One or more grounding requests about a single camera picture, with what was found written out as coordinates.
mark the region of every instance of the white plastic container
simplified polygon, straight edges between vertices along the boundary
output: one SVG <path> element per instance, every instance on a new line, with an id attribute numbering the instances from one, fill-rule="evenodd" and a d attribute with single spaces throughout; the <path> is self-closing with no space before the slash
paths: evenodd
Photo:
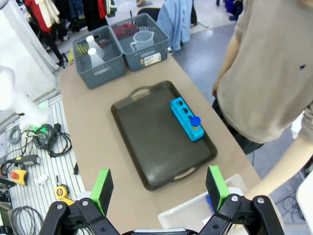
<path id="1" fill-rule="evenodd" d="M 90 56 L 90 59 L 91 59 L 92 68 L 95 68 L 104 64 L 104 61 L 100 58 L 95 48 L 90 48 L 88 50 L 88 55 Z"/>
<path id="2" fill-rule="evenodd" d="M 104 57 L 105 53 L 103 49 L 98 45 L 98 43 L 95 42 L 94 37 L 92 35 L 86 38 L 86 42 L 88 43 L 89 49 L 95 48 L 100 58 L 102 59 Z"/>
<path id="3" fill-rule="evenodd" d="M 243 183 L 239 174 L 233 175 L 225 182 L 230 193 L 243 195 L 243 192 L 247 191 L 246 185 Z M 208 204 L 206 200 L 207 195 L 208 193 L 204 192 L 188 202 L 159 214 L 158 219 L 162 228 L 186 228 L 200 232 L 209 218 L 213 215 L 211 205 Z"/>
<path id="4" fill-rule="evenodd" d="M 147 47 L 152 47 L 154 45 L 154 40 L 153 40 L 154 34 L 155 34 L 154 32 L 150 32 L 150 31 L 137 32 L 133 36 L 134 41 L 130 43 L 130 46 L 133 49 L 133 51 L 142 50 Z"/>

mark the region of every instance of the measuring cup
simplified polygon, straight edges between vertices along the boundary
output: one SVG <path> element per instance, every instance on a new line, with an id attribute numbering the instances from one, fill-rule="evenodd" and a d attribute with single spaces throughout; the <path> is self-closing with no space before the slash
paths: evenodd
<path id="1" fill-rule="evenodd" d="M 133 36 L 134 42 L 130 43 L 133 51 L 135 51 L 135 49 L 142 50 L 144 48 L 153 46 L 154 44 L 153 35 L 154 35 L 154 32 L 150 32 L 150 31 L 137 32 Z"/>

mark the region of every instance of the white bottle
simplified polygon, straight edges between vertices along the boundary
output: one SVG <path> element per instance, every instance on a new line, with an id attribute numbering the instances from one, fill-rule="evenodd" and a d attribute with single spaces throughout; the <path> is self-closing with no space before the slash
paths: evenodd
<path id="1" fill-rule="evenodd" d="M 94 41 L 94 37 L 92 35 L 88 36 L 86 38 L 86 42 L 89 45 L 89 49 L 90 48 L 95 48 L 97 50 L 97 54 L 100 56 L 100 58 L 104 57 L 105 53 L 104 53 L 103 49 Z"/>
<path id="2" fill-rule="evenodd" d="M 104 64 L 103 59 L 97 54 L 97 50 L 95 48 L 91 48 L 88 50 L 88 55 L 91 59 L 91 66 L 92 68 L 98 67 L 99 65 Z"/>

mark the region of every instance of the label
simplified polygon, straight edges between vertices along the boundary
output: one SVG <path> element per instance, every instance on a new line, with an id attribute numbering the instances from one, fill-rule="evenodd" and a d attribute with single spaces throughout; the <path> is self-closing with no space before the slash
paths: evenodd
<path id="1" fill-rule="evenodd" d="M 63 196 L 63 194 L 64 194 L 64 192 L 63 192 L 63 189 L 62 188 L 57 188 L 57 195 L 59 196 L 59 197 L 62 197 Z"/>
<path id="2" fill-rule="evenodd" d="M 110 67 L 106 67 L 106 68 L 104 68 L 104 69 L 98 70 L 97 72 L 94 73 L 94 75 L 95 75 L 95 76 L 98 76 L 98 75 L 100 75 L 100 74 L 102 74 L 102 73 L 104 73 L 104 72 L 107 72 L 107 71 L 111 70 L 111 69 L 112 69 L 111 66 L 110 66 Z"/>
<path id="3" fill-rule="evenodd" d="M 145 60 L 145 66 L 152 65 L 156 62 L 161 61 L 161 54 L 159 52 L 157 54 L 150 55 L 150 56 L 144 58 L 144 60 Z"/>

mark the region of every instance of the blue test tube holder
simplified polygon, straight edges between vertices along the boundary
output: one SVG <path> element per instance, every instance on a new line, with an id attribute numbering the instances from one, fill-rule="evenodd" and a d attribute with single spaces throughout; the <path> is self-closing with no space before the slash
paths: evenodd
<path id="1" fill-rule="evenodd" d="M 196 141 L 204 135 L 202 126 L 199 126 L 198 130 L 194 130 L 192 128 L 190 119 L 194 115 L 181 97 L 171 101 L 171 109 L 177 117 L 178 121 L 181 123 L 190 140 Z"/>

